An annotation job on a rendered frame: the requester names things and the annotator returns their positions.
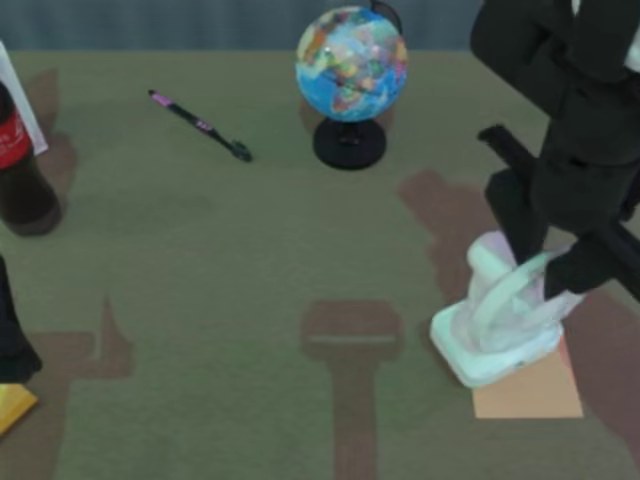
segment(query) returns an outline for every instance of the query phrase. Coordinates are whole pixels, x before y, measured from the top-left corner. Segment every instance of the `marker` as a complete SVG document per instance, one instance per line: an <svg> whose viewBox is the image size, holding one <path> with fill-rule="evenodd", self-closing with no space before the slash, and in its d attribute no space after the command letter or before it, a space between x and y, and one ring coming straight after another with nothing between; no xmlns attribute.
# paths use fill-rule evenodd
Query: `marker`
<svg viewBox="0 0 640 480"><path fill-rule="evenodd" d="M155 90L149 90L149 96L154 102L175 113L183 120L186 120L193 127L197 128L208 137L213 138L216 142L229 150L234 157L245 162L250 162L251 160L253 160L251 152L242 142L238 142L237 140L232 140L229 142L225 140L224 137L220 135L215 128L213 128L207 122L199 119L192 113L186 111L169 97L160 95Z"/></svg>

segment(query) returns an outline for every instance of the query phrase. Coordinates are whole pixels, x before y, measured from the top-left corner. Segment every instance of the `bottle label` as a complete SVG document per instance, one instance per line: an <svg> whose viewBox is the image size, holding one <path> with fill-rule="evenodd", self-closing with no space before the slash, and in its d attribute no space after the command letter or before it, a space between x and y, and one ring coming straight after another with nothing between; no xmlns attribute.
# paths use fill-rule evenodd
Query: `bottle label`
<svg viewBox="0 0 640 480"><path fill-rule="evenodd" d="M22 160L31 148L31 137L15 108L9 119L0 125L0 169Z"/></svg>

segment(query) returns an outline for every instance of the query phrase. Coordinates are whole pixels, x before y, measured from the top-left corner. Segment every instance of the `table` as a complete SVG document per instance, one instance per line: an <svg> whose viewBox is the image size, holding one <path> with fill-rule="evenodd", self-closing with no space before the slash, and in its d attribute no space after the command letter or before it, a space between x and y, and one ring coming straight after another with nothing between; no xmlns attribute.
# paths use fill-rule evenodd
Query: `table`
<svg viewBox="0 0 640 480"><path fill-rule="evenodd" d="M584 419L477 421L428 348L430 317L466 288L466 248L495 227L481 191L500 164L475 134L506 122L535 147L545 127L470 55L412 53L381 120L388 154L359 173L313 157L318 118L292 53L13 58L68 211L46 238L0 231L47 362L30 384L40 407L0 444L1 478L640 478L640 310L619 287L567 320ZM160 109L150 88L256 162ZM368 370L374 388L358 373L373 354L309 344L336 319L360 335L368 319L401 325L397 351ZM318 359L329 354L331 368ZM335 402L332 376L350 379ZM375 424L358 416L374 407ZM359 450L334 466L334 448Z"/></svg>

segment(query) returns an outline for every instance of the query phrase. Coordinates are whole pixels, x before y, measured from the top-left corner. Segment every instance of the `black round base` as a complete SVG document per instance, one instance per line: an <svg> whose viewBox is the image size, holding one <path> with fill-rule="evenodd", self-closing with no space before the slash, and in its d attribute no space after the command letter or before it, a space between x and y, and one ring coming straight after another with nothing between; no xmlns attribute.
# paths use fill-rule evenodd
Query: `black round base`
<svg viewBox="0 0 640 480"><path fill-rule="evenodd" d="M348 125L325 119L313 136L316 156L338 170L369 168L382 159L386 150L387 136L374 120Z"/></svg>

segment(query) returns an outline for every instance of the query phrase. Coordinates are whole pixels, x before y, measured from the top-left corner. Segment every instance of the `blue ocean on globe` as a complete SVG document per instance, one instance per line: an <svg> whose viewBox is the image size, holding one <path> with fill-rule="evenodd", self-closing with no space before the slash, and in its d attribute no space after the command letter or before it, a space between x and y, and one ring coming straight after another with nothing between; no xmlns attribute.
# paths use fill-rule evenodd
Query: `blue ocean on globe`
<svg viewBox="0 0 640 480"><path fill-rule="evenodd" d="M368 8L331 10L313 22L297 50L296 78L305 99L339 122L380 115L407 80L402 36Z"/></svg>

